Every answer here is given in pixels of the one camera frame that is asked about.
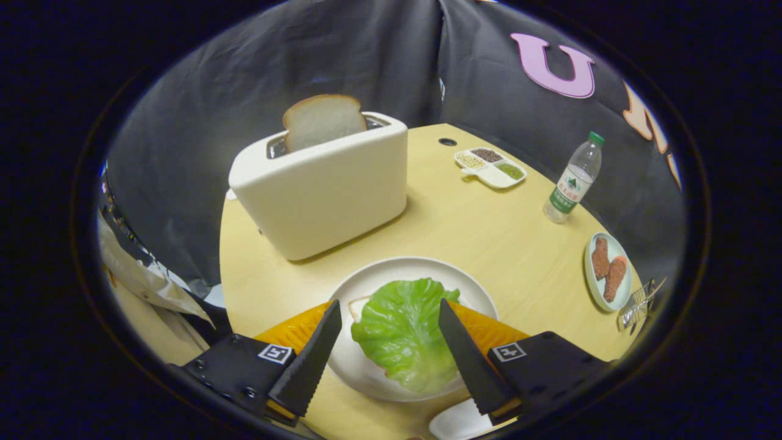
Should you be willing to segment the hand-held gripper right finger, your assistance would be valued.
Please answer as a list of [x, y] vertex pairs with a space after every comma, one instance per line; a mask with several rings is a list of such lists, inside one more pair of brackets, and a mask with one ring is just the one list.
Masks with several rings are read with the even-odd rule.
[[530, 336], [447, 299], [438, 324], [478, 412], [493, 424], [535, 424], [600, 383], [612, 366], [556, 332]]

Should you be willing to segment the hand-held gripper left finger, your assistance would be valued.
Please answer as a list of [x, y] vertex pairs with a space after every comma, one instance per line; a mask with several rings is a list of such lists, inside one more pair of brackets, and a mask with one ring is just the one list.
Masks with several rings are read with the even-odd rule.
[[255, 337], [234, 332], [168, 367], [210, 397], [293, 428], [309, 409], [342, 328], [340, 301], [327, 301]]

